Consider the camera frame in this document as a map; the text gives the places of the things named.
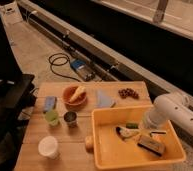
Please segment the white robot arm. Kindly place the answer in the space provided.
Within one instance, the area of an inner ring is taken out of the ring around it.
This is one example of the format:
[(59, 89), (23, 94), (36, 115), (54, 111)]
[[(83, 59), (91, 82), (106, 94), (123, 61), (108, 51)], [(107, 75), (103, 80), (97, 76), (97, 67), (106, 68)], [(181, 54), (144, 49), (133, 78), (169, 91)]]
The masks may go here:
[(188, 108), (189, 98), (180, 92), (166, 93), (155, 98), (139, 123), (141, 129), (158, 129), (167, 120), (193, 136), (193, 111)]

